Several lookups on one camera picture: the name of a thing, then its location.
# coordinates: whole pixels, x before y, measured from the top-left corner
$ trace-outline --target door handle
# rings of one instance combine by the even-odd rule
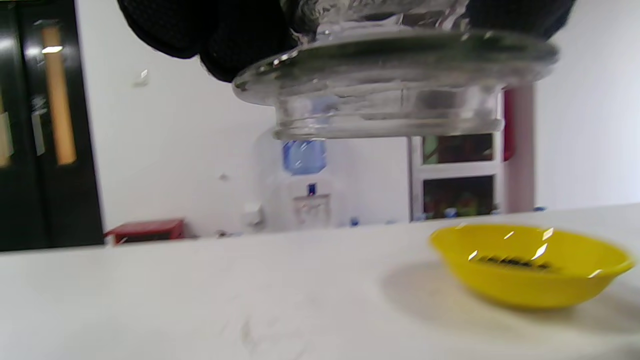
[[[40,156],[44,154],[44,136],[42,134],[42,120],[40,115],[45,113],[46,110],[36,110],[31,113],[31,125],[33,126],[33,139],[36,143],[36,155]]]
[[[0,114],[0,122],[2,122],[0,124],[0,144],[4,147],[0,150],[3,152],[0,154],[0,168],[3,168],[10,164],[11,155],[13,155],[13,135],[11,134],[8,112]]]

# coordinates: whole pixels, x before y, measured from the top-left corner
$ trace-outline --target door glass panel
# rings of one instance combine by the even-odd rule
[[[424,165],[491,161],[493,135],[427,136],[422,149]]]
[[[4,110],[2,88],[0,88],[0,168],[11,165],[13,139],[9,124],[9,114]]]
[[[76,144],[71,125],[63,45],[60,40],[59,27],[50,25],[42,28],[42,45],[42,54],[44,54],[47,69],[47,91],[56,157],[59,165],[69,165],[76,161]]]
[[[488,215],[493,208],[493,176],[425,180],[423,187],[427,218],[443,218],[447,208],[460,217]]]

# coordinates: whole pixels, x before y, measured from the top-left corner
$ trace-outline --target water bottle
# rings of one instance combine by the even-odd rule
[[[413,222],[423,222],[427,220],[427,213],[421,213],[413,217]]]
[[[292,175],[317,174],[326,167],[323,140],[293,140],[282,146],[284,168]]]
[[[458,209],[456,208],[447,208],[444,210],[445,218],[457,218],[458,217]]]
[[[333,97],[318,97],[312,100],[311,114],[328,113],[335,103]],[[326,117],[316,119],[318,124],[327,121]],[[324,140],[293,140],[282,146],[284,168],[292,175],[317,174],[326,167],[326,145]]]
[[[494,204],[493,207],[491,208],[491,212],[489,214],[491,214],[491,215],[500,215],[500,205]]]

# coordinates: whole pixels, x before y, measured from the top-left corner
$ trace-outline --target white wall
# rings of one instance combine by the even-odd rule
[[[640,201],[640,1],[578,0],[537,86],[536,202]]]
[[[184,216],[202,236],[242,230],[244,204],[273,196],[264,186],[280,166],[273,109],[237,100],[197,59],[151,50],[116,1],[76,3],[104,227]],[[149,85],[134,88],[144,69]],[[354,215],[408,220],[404,139],[333,143],[329,162],[349,171]]]

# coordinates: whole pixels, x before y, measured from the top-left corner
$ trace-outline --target white table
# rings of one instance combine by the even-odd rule
[[[640,205],[484,217],[640,256]],[[0,256],[0,359],[640,359],[640,273],[567,311],[465,291],[436,221]]]

